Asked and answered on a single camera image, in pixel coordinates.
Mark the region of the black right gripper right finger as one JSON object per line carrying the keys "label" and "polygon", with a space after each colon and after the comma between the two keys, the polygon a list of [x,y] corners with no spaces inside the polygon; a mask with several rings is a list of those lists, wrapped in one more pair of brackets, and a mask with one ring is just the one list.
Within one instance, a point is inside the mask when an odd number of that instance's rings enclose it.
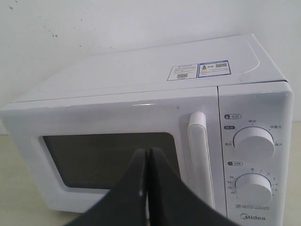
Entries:
{"label": "black right gripper right finger", "polygon": [[200,200],[176,175],[159,148],[148,157],[148,202],[151,226],[235,226]]}

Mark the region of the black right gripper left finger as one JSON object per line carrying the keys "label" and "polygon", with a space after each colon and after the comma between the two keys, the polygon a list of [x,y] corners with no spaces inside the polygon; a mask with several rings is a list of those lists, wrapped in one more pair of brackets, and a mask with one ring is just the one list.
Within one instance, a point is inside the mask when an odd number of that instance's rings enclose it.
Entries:
{"label": "black right gripper left finger", "polygon": [[145,226],[147,152],[135,150],[122,179],[69,226]]}

